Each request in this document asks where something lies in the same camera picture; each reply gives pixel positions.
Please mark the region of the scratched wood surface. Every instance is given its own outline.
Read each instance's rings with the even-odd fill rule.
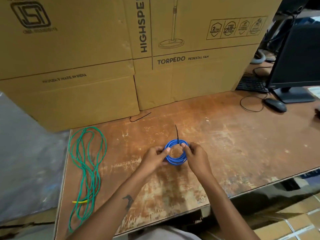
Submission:
[[[174,102],[141,112],[152,112],[136,122],[129,118],[96,125],[107,139],[107,153],[99,168],[101,190],[95,209],[106,202],[136,169],[146,150],[179,137],[200,144],[208,153],[212,171],[228,196],[290,177],[320,166],[320,120],[312,103],[288,104],[277,114],[268,108],[259,113],[239,106],[245,91],[224,92]],[[261,108],[257,98],[243,105]],[[95,148],[90,153],[95,156]],[[68,234],[72,201],[76,200],[81,170],[68,157],[56,239]],[[117,234],[138,229],[208,205],[207,196],[187,163],[158,170],[142,188]]]

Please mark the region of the pedestal fan illustration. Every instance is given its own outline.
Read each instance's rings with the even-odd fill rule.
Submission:
[[[173,19],[172,19],[172,30],[171,30],[171,39],[164,40],[159,43],[159,48],[162,49],[172,49],[182,46],[184,44],[184,40],[174,38],[174,33],[176,30],[176,15],[177,15],[177,5],[178,0],[174,0],[173,2]]]

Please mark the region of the tangled green wire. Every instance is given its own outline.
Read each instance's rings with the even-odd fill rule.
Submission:
[[[100,144],[100,149],[98,151],[97,158],[96,158],[96,165],[94,165],[94,163],[92,162],[92,160],[90,158],[90,153],[89,153],[90,143],[94,138],[94,131],[93,130],[89,130],[89,129],[93,129],[93,130],[98,131],[100,133],[100,136],[101,136],[101,144]],[[70,146],[72,138],[74,138],[74,136],[79,131],[81,131],[81,135],[72,144],[72,146]],[[83,136],[86,133],[91,133],[91,139],[88,142],[87,152],[86,152],[86,149],[85,149],[85,146],[84,146],[84,142],[83,142]],[[105,149],[104,149],[103,156],[99,160],[99,154],[103,150],[103,144],[105,145]],[[80,220],[79,226],[81,226],[81,224],[86,219],[88,219],[88,217],[92,214],[92,212],[94,210],[95,197],[96,197],[97,193],[100,190],[100,175],[99,175],[99,172],[98,172],[98,166],[101,163],[102,159],[104,158],[104,156],[106,155],[106,152],[107,152],[106,138],[104,137],[102,132],[97,127],[89,126],[89,127],[84,128],[84,129],[80,129],[76,133],[74,133],[73,136],[70,138],[70,141],[68,143],[68,151],[69,151],[69,154],[70,154],[74,164],[78,168],[82,169],[82,179],[81,179],[78,198],[77,198],[77,201],[74,202],[75,206],[72,209],[72,212],[71,212],[70,218],[69,218],[69,226],[68,227],[69,227],[69,231],[72,232],[73,229],[71,227],[71,218],[74,215],[74,213],[76,213],[77,218]],[[82,194],[82,190],[83,190],[84,184],[86,186],[86,195],[85,195],[84,198],[81,199],[81,194]],[[81,216],[80,215],[80,209],[84,205],[84,203],[86,203],[86,206],[85,206],[85,210],[84,210],[84,212],[83,212],[83,214]]]

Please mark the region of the monitor screen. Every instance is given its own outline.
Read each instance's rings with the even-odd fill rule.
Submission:
[[[294,25],[284,42],[267,87],[320,85],[320,24]]]

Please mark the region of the forearm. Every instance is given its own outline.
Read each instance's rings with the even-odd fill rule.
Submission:
[[[213,175],[198,177],[226,240],[259,240]]]
[[[114,237],[134,199],[145,184],[146,177],[135,171],[68,240],[109,240]]]

